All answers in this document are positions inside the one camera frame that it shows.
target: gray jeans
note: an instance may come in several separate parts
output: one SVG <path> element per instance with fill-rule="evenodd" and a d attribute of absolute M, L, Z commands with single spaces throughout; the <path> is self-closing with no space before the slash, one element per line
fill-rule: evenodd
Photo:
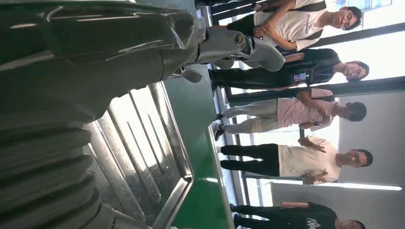
<path fill-rule="evenodd" d="M 224 112 L 225 118 L 237 115 L 255 116 L 239 124 L 224 125 L 222 129 L 230 134 L 251 134 L 277 130 L 277 99 L 263 100 L 245 106 L 233 107 Z"/>

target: black pants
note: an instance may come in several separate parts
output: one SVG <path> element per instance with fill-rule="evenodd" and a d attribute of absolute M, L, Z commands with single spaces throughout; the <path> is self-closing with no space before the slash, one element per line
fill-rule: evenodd
<path fill-rule="evenodd" d="M 291 72 L 282 68 L 269 72 L 263 68 L 241 70 L 239 68 L 210 70 L 210 78 L 217 84 L 242 89 L 273 89 L 293 84 Z"/>
<path fill-rule="evenodd" d="M 277 144 L 263 144 L 257 146 L 230 145 L 222 147 L 221 152 L 224 155 L 249 156 L 262 159 L 262 161 L 221 161 L 222 168 L 229 170 L 241 170 L 272 177 L 280 176 Z"/>
<path fill-rule="evenodd" d="M 255 15 L 250 14 L 246 17 L 242 17 L 241 19 L 229 23 L 226 28 L 228 30 L 235 30 L 243 33 L 246 36 L 253 37 L 253 29 L 255 28 Z"/>
<path fill-rule="evenodd" d="M 278 229 L 290 228 L 289 220 L 281 214 L 280 207 L 253 207 L 247 205 L 235 206 L 234 211 L 244 215 L 255 215 L 269 220 L 239 218 L 237 223 L 245 228 Z"/>

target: light pink shirt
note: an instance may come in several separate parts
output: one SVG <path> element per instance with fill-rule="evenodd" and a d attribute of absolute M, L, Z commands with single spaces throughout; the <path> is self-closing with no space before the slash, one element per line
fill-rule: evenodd
<path fill-rule="evenodd" d="M 312 98 L 319 98 L 331 95 L 333 95 L 333 93 L 328 90 L 323 89 L 311 90 Z M 319 100 L 319 102 L 323 103 L 326 106 L 328 114 L 332 114 L 333 107 L 337 103 L 336 101 L 326 102 L 322 100 Z M 321 121 L 322 116 L 318 113 L 316 108 L 306 107 L 298 99 L 287 99 L 287 98 L 278 99 L 277 122 L 279 128 L 287 127 L 293 124 L 314 123 Z M 322 126 L 317 126 L 316 129 L 321 129 L 329 125 L 330 123 L 324 123 Z"/>

